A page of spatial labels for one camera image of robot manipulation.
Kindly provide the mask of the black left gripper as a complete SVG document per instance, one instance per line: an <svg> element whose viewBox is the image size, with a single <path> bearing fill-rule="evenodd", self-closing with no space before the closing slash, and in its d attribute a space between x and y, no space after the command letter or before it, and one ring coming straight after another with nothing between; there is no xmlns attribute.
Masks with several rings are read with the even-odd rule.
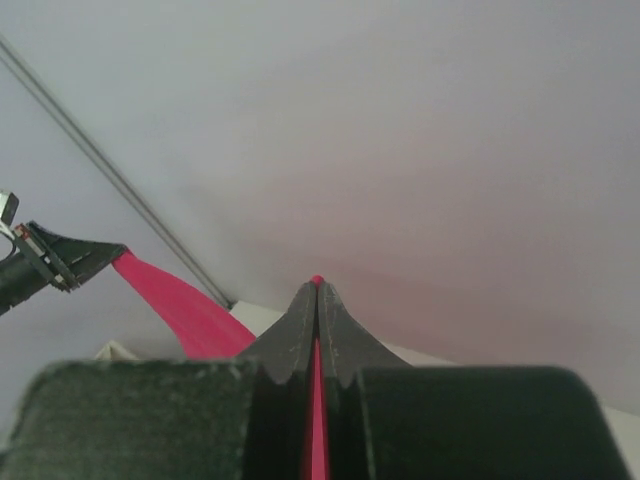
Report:
<svg viewBox="0 0 640 480"><path fill-rule="evenodd" d="M3 314L48 286L67 293L80 288L126 252L123 244L66 237L35 221L15 225L18 207L18 197L3 190L1 236L11 244L1 259Z"/></svg>

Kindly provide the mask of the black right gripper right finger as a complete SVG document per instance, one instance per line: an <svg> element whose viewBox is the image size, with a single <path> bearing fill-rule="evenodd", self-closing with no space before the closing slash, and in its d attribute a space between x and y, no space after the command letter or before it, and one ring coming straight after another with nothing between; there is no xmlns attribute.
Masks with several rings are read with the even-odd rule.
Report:
<svg viewBox="0 0 640 480"><path fill-rule="evenodd" d="M417 367L317 286L317 470L331 479L627 479L598 401L554 366Z"/></svg>

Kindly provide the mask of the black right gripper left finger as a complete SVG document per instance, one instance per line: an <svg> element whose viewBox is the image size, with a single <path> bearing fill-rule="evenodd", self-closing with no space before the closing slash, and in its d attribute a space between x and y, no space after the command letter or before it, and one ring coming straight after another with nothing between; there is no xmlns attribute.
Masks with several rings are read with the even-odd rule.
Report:
<svg viewBox="0 0 640 480"><path fill-rule="evenodd" d="M236 357L66 361L37 374L5 479L308 479L317 288Z"/></svg>

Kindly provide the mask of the wicker basket with cloth liner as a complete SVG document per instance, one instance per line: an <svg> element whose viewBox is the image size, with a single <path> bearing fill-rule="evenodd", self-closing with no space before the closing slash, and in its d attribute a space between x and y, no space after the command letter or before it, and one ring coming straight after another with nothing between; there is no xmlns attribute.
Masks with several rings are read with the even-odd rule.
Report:
<svg viewBox="0 0 640 480"><path fill-rule="evenodd" d="M94 357L103 361L139 361L140 358L115 340L106 342Z"/></svg>

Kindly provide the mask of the pink t shirt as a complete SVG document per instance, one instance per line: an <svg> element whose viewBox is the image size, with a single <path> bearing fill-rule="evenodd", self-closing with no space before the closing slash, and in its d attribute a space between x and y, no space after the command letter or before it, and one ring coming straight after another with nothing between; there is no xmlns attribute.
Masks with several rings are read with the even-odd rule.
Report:
<svg viewBox="0 0 640 480"><path fill-rule="evenodd" d="M178 277L127 251L113 262L116 272L173 331L190 359L230 358L248 348L256 336L223 307ZM311 347L311 384L307 388L303 477L328 479L327 419L318 334Z"/></svg>

